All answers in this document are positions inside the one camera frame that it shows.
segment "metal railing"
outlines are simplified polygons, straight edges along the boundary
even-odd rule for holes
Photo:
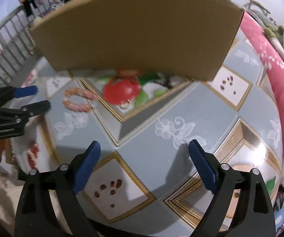
[[[34,53],[35,43],[28,28],[35,17],[50,11],[53,2],[44,0],[43,5],[33,9],[33,16],[30,17],[26,16],[23,6],[19,6],[0,22],[0,88],[9,85]]]

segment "gold trim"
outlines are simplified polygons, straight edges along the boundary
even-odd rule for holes
[[[185,81],[182,84],[179,84],[177,86],[175,86],[174,88],[168,90],[167,92],[165,92],[164,94],[162,94],[159,97],[153,98],[152,100],[149,100],[147,103],[144,103],[143,105],[141,105],[139,108],[136,108],[130,112],[128,112],[127,114],[125,114],[124,116],[120,115],[119,113],[117,113],[117,111],[112,108],[112,106],[109,105],[109,103],[107,103],[103,97],[93,88],[91,87],[91,85],[86,81],[86,79],[82,78],[80,79],[80,81],[83,83],[83,85],[90,90],[91,92],[94,92],[95,94],[97,94],[98,96],[98,100],[111,112],[111,114],[113,114],[113,116],[118,119],[121,123],[125,122],[126,120],[130,119],[131,117],[134,117],[136,114],[138,114],[139,112],[147,109],[148,107],[162,101],[163,99],[165,99],[166,97],[172,95],[173,93],[179,91],[180,89],[184,88],[185,86],[189,85],[192,81],[188,78],[183,78]]]
[[[67,73],[69,74],[70,79],[74,80],[73,73],[72,73],[72,71],[70,69],[67,70]]]
[[[112,219],[108,219],[98,208],[97,206],[94,204],[94,202],[92,201],[92,199],[88,196],[88,194],[84,191],[82,191],[82,194],[84,196],[84,198],[89,201],[89,203],[93,206],[93,208],[95,209],[95,211],[100,214],[100,216],[102,218],[104,218],[104,220],[108,223],[114,223],[117,222],[119,220],[122,220],[138,211],[140,211],[141,209],[145,208],[146,206],[148,206],[149,204],[151,204],[153,201],[156,200],[156,197],[149,191],[149,189],[146,188],[146,186],[139,180],[139,178],[134,174],[134,172],[130,169],[130,167],[126,164],[126,162],[123,160],[123,158],[121,157],[121,155],[115,151],[111,154],[109,154],[108,156],[104,157],[102,160],[100,160],[97,165],[95,166],[93,172],[97,171],[99,168],[101,168],[102,166],[106,165],[109,161],[116,159],[118,161],[118,163],[122,166],[122,168],[125,170],[125,172],[128,174],[128,176],[132,179],[132,181],[137,185],[137,187],[145,194],[146,197],[148,197],[148,199],[142,203],[140,203],[139,205],[137,205],[136,207],[130,209],[129,211],[116,216]]]
[[[231,158],[239,151],[239,149],[245,144],[251,149],[255,149],[255,146],[252,145],[249,141],[247,141],[244,137],[242,125],[244,125],[249,131],[255,135],[257,140],[263,143],[266,147],[266,156],[264,160],[277,172],[278,179],[276,179],[275,186],[270,193],[271,201],[274,200],[274,197],[277,194],[279,183],[280,183],[280,174],[281,174],[281,164],[267,143],[261,138],[261,136],[253,130],[243,119],[238,118],[232,129],[229,131],[227,136],[224,138],[222,143],[219,145],[214,155],[221,162],[228,162]],[[191,227],[195,228],[200,220],[202,219],[202,215],[198,214],[197,211],[192,208],[188,208],[186,205],[182,203],[182,201],[195,189],[197,189],[202,184],[201,178],[196,172],[191,178],[189,178],[179,189],[177,189],[173,194],[167,197],[164,202],[184,221],[186,221]]]
[[[79,87],[84,87],[84,83],[82,81],[78,80],[78,86]],[[135,134],[139,133],[141,130],[143,130],[143,126],[147,126],[148,124],[151,124],[153,120],[158,118],[158,115],[163,114],[167,110],[169,110],[173,105],[175,105],[177,102],[179,102],[181,99],[183,99],[186,95],[188,95],[193,89],[195,89],[199,85],[198,81],[192,82],[189,86],[187,86],[179,95],[171,99],[167,104],[165,104],[162,108],[160,108],[157,112],[155,112],[152,116],[150,116],[148,119],[146,119],[143,123],[138,125],[135,129],[133,129],[130,133],[125,135],[120,139],[120,141],[117,141],[112,133],[109,131],[107,125],[103,121],[103,118],[100,116],[100,113],[98,112],[97,109],[93,108],[92,111],[94,115],[96,116],[97,120],[100,122],[101,126],[103,129],[107,132],[108,136],[110,139],[113,141],[115,146],[120,147],[122,144],[130,140],[131,137],[133,137]]]
[[[261,81],[262,81],[262,76],[265,74],[266,75],[266,71],[265,71],[265,68],[263,67],[263,65],[261,64],[261,71],[259,73],[259,76],[258,76],[258,79],[257,79],[257,83],[256,83],[256,86],[259,86]]]
[[[267,91],[265,90],[265,88],[264,88],[264,84],[265,84],[265,82],[266,82],[267,80],[268,80],[268,82],[269,82],[269,84],[270,84],[270,86],[271,86],[271,83],[270,83],[270,80],[269,80],[269,78],[268,78],[267,73],[265,74],[263,80],[259,83],[258,86],[259,86],[261,89],[263,89],[263,91],[270,97],[270,99],[272,99],[272,101],[274,102],[276,108],[278,108],[277,102],[276,102],[276,100],[275,100],[275,94],[274,94],[274,92],[273,92],[273,91],[272,91],[272,93],[267,92]]]
[[[237,37],[234,38],[232,44],[231,44],[231,47],[230,49],[228,50],[228,54],[230,53],[230,51],[238,44],[240,43],[241,41],[243,41],[244,39],[242,40],[239,40]]]
[[[231,103],[228,99],[226,99],[224,96],[222,96],[217,90],[215,90],[212,86],[210,86],[207,82],[202,82],[208,89],[210,89],[212,92],[214,92],[219,98],[221,98],[227,105],[229,105],[232,109],[239,111],[239,109],[241,108],[241,106],[243,105],[248,93],[250,92],[251,87],[253,86],[253,84],[248,81],[246,78],[242,77],[240,74],[238,74],[237,72],[231,70],[230,68],[228,68],[225,65],[222,65],[222,67],[226,68],[227,70],[231,71],[233,74],[237,75],[239,78],[241,78],[242,80],[244,80],[246,83],[248,83],[248,88],[246,89],[244,95],[242,96],[241,100],[239,101],[239,104],[237,106],[235,106],[233,103]]]
[[[48,125],[47,125],[47,120],[45,118],[45,115],[40,115],[39,118],[39,125],[40,127],[40,132],[42,134],[42,139],[45,142],[45,145],[47,147],[47,151],[50,155],[50,158],[55,161],[58,165],[60,165],[60,161],[59,158],[55,152],[55,148],[54,148],[54,144],[52,142],[52,138],[51,138],[51,134],[50,131],[48,129]]]

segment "cardboard piece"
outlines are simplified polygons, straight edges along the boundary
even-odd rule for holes
[[[209,81],[242,16],[228,0],[73,0],[31,35],[55,70],[153,70]]]

